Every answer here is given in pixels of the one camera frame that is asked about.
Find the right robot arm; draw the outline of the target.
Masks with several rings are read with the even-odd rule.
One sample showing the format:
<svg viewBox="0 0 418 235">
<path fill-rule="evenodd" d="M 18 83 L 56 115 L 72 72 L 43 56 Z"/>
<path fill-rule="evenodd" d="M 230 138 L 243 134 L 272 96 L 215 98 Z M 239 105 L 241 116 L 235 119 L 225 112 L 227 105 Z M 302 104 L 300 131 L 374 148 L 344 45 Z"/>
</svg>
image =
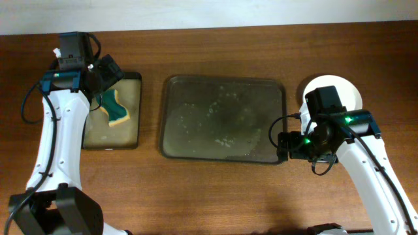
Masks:
<svg viewBox="0 0 418 235">
<path fill-rule="evenodd" d="M 381 131 L 364 109 L 349 111 L 335 86 L 305 95 L 310 118 L 303 131 L 281 132 L 277 155 L 333 166 L 348 172 L 371 220 L 374 234 L 416 234 L 417 212 L 386 153 Z"/>
</svg>

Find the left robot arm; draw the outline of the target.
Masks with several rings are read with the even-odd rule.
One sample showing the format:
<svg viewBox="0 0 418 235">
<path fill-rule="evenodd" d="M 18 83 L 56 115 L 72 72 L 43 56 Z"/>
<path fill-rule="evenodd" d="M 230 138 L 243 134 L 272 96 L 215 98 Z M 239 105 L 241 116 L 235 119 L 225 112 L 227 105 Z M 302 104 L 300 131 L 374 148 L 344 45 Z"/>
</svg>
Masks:
<svg viewBox="0 0 418 235">
<path fill-rule="evenodd" d="M 86 32 L 59 34 L 56 58 L 33 85 L 42 95 L 42 133 L 25 192 L 9 199 L 4 234 L 16 223 L 24 234 L 129 234 L 105 223 L 100 205 L 82 190 L 80 154 L 93 98 L 124 73 Z"/>
</svg>

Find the green yellow sponge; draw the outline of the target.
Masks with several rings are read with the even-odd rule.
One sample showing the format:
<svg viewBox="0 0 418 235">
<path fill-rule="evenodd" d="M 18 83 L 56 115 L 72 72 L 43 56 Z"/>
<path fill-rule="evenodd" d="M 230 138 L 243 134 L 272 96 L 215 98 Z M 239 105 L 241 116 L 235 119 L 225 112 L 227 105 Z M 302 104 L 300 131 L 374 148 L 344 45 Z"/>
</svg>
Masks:
<svg viewBox="0 0 418 235">
<path fill-rule="evenodd" d="M 131 118 L 130 112 L 119 100 L 119 94 L 116 89 L 106 90 L 104 93 L 96 96 L 99 109 L 108 116 L 108 126 L 114 127 L 122 124 Z"/>
</svg>

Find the white plate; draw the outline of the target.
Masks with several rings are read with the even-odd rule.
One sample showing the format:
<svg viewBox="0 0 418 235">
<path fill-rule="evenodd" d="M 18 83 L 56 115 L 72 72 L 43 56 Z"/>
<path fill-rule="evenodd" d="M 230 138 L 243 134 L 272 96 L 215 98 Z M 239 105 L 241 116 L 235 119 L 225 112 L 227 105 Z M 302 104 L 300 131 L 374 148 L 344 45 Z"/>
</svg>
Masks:
<svg viewBox="0 0 418 235">
<path fill-rule="evenodd" d="M 348 111 L 360 110 L 363 107 L 359 90 L 345 78 L 336 75 L 322 75 L 314 78 L 304 88 L 302 100 L 306 103 L 305 95 L 316 88 L 334 86 L 338 92 L 341 103 Z"/>
</svg>

